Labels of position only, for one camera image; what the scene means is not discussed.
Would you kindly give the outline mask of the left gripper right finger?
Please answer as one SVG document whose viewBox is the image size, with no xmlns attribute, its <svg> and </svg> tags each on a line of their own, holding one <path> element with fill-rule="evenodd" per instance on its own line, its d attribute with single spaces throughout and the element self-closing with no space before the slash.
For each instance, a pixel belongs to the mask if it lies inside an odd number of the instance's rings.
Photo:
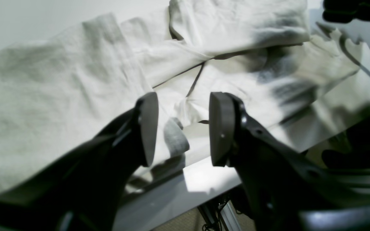
<svg viewBox="0 0 370 231">
<path fill-rule="evenodd" d="M 257 231 L 370 231 L 370 195 L 276 140 L 235 95 L 210 94 L 209 137 L 212 165 L 235 168 Z"/>
</svg>

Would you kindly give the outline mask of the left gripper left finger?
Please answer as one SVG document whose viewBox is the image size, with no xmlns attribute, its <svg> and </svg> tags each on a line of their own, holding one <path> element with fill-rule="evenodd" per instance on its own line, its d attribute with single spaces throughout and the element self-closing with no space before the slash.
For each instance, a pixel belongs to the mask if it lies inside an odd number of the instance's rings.
<svg viewBox="0 0 370 231">
<path fill-rule="evenodd" d="M 91 140 L 0 193 L 0 226 L 20 231 L 110 231 L 131 175 L 154 158 L 158 97 L 149 92 Z"/>
</svg>

